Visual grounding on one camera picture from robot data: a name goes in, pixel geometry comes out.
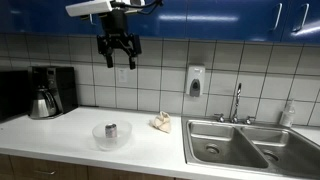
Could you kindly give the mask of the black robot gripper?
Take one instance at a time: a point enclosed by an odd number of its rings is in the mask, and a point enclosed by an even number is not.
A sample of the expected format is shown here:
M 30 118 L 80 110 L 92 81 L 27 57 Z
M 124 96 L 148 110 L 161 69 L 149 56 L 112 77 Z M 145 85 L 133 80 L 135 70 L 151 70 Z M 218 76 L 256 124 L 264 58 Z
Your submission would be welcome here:
M 98 52 L 106 56 L 108 68 L 113 68 L 112 53 L 114 49 L 122 49 L 129 56 L 130 70 L 136 68 L 134 56 L 142 53 L 140 38 L 138 35 L 128 33 L 126 14 L 119 9 L 111 12 L 100 13 L 104 36 L 97 37 Z

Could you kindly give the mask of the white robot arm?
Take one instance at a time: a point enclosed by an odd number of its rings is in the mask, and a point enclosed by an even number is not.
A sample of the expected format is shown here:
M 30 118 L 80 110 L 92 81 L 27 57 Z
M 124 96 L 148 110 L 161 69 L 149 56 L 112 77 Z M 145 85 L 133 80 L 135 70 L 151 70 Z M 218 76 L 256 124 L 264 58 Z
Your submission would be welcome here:
M 98 53 L 106 59 L 107 67 L 113 67 L 112 54 L 115 49 L 123 50 L 129 58 L 131 70 L 136 68 L 135 59 L 142 53 L 140 37 L 128 32 L 127 16 L 129 14 L 150 15 L 163 0 L 153 0 L 146 4 L 145 0 L 89 0 L 67 5 L 67 13 L 71 17 L 91 19 L 97 14 L 101 20 L 104 36 L 97 35 Z

